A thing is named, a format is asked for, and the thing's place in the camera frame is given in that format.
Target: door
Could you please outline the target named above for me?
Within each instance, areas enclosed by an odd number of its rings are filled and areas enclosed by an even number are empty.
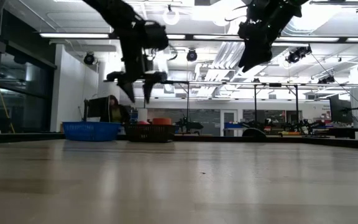
[[[287,111],[287,122],[295,124],[302,118],[302,111],[299,111],[299,118],[296,118],[296,111]]]
[[[224,130],[224,123],[238,121],[237,110],[221,110],[221,136],[239,136],[235,130]]]

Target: camera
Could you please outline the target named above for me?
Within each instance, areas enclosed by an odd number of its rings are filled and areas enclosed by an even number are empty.
[[[195,60],[197,60],[197,53],[195,49],[190,49],[189,52],[187,53],[187,61],[188,62],[194,62]]]
[[[86,65],[94,65],[98,62],[98,60],[94,57],[94,52],[87,52],[84,58],[84,63]]]

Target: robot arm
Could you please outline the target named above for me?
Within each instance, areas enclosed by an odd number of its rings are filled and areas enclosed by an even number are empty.
[[[239,36],[246,49],[239,67],[246,72],[272,59],[272,44],[293,16],[301,17],[301,5],[308,0],[252,0],[247,20],[240,23]]]
[[[143,20],[134,9],[122,0],[83,0],[95,9],[102,18],[114,29],[112,35],[119,37],[122,60],[126,72],[112,72],[108,75],[109,81],[118,79],[118,86],[128,95],[132,102],[135,96],[132,84],[145,79],[144,95],[149,102],[153,85],[167,78],[163,72],[145,74],[147,59],[144,49],[163,50],[168,47],[168,37],[165,26],[154,21]]]

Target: ceiling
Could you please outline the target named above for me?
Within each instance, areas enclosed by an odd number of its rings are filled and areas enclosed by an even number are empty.
[[[224,15],[231,9],[242,6],[240,0],[213,1],[212,6],[195,6],[197,1],[186,0],[182,4],[172,4],[174,11],[178,12],[179,21],[175,25],[169,25],[163,19],[167,6],[164,4],[132,4],[134,9],[144,18],[158,21],[165,24],[169,34],[235,34],[238,29],[238,21],[231,24],[224,24]],[[83,2],[55,2],[54,0],[10,0],[6,9],[19,17],[39,32],[111,32],[112,29],[103,21],[101,16]],[[283,35],[346,35],[358,36],[358,7],[336,7],[311,6],[306,3],[303,6],[303,18],[294,19],[287,26]],[[174,15],[167,15],[168,21]],[[89,49],[108,49],[112,45],[120,52],[117,40],[72,40],[65,42],[66,49],[72,51],[78,57],[83,57]],[[178,49],[178,57],[167,63],[168,69],[186,70],[195,72],[196,65],[201,63],[216,62],[219,53],[222,52],[223,42],[209,41],[171,41],[170,44]],[[235,53],[237,45],[232,54],[227,58],[238,60],[241,52]],[[283,60],[288,51],[294,47],[274,47],[273,60],[263,68],[258,69],[254,74],[247,75],[253,78],[259,77],[263,72],[264,79],[269,77],[282,78],[283,82],[296,80],[298,77],[318,78],[325,70],[333,69],[335,76],[346,78],[349,76],[349,69],[358,63],[358,44],[311,44],[313,55],[304,58],[302,61],[288,67]],[[187,62],[188,49],[196,49],[198,59],[195,62]],[[105,60],[108,51],[97,51],[96,56]]]

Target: orange container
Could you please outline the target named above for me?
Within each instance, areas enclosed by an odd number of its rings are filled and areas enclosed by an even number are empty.
[[[171,118],[154,118],[153,124],[157,125],[172,125]]]

